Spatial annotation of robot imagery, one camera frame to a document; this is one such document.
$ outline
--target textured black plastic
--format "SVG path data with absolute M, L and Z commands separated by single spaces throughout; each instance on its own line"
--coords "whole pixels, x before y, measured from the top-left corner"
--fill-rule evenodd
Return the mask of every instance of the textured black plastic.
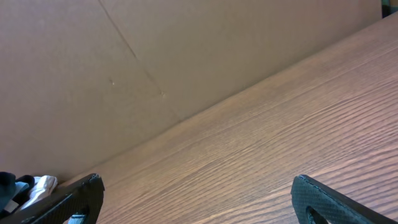
M 291 194 L 300 224 L 397 224 L 306 175 L 294 179 Z
M 3 218 L 0 224 L 62 224 L 72 215 L 84 215 L 84 224 L 94 224 L 100 214 L 103 198 L 101 177 L 90 174 L 28 208 Z

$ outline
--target wood grain surface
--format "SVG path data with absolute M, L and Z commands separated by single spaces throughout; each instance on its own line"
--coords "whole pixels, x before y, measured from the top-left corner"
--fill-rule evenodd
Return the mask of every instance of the wood grain surface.
M 297 223 L 299 174 L 398 219 L 397 61 L 394 15 L 88 170 L 98 223 Z

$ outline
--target white fabric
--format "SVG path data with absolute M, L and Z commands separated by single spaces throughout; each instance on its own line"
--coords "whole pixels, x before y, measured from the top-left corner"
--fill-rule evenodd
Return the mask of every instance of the white fabric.
M 42 200 L 43 198 L 49 196 L 54 188 L 57 186 L 58 180 L 56 177 L 45 175 L 43 177 L 35 177 L 35 186 L 29 191 L 29 201 L 27 201 L 23 206 L 18 208 L 18 210 L 25 209 L 32 204 Z

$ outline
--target black object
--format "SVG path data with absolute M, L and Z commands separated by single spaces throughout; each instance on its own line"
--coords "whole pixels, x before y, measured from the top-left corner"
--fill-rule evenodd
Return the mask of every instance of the black object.
M 12 199 L 15 191 L 15 175 L 7 172 L 0 172 L 0 212 Z
M 391 11 L 390 0 L 381 0 L 381 16 L 382 16 L 382 18 L 390 16 L 391 13 L 392 13 L 392 11 Z
M 104 198 L 104 185 L 98 174 L 90 174 L 54 192 L 33 205 L 0 220 L 0 224 L 96 223 Z
M 307 175 L 295 177 L 291 194 L 300 224 L 397 224 Z
M 23 182 L 23 183 L 27 183 L 28 184 L 28 188 L 21 190 L 20 192 L 17 193 L 17 195 L 14 196 L 14 193 L 12 193 L 11 197 L 14 196 L 13 198 L 9 199 L 8 201 L 12 200 L 15 203 L 18 204 L 18 207 L 14 208 L 11 211 L 8 211 L 6 209 L 4 209 L 4 207 L 2 208 L 2 210 L 0 210 L 0 219 L 3 219 L 4 217 L 7 217 L 11 214 L 13 214 L 20 206 L 22 206 L 25 202 L 27 202 L 30 198 L 29 198 L 29 191 L 32 190 L 32 188 L 35 185 L 35 178 L 32 177 L 31 175 L 23 175 L 22 177 L 15 179 L 15 175 L 14 174 L 10 174 L 10 173 L 6 173 L 3 172 L 5 174 L 9 174 L 9 176 L 13 176 L 12 181 L 10 181 L 11 179 L 7 179 L 5 176 L 0 175 L 1 178 L 1 182 L 4 181 L 10 181 L 10 184 L 15 188 L 16 187 L 16 183 L 18 182 Z

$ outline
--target brown cardboard surface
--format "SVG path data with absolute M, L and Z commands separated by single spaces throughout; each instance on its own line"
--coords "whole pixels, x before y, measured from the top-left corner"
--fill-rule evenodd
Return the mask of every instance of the brown cardboard surface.
M 381 18 L 375 0 L 100 0 L 180 118 Z
M 0 170 L 73 175 L 178 122 L 98 1 L 0 2 Z

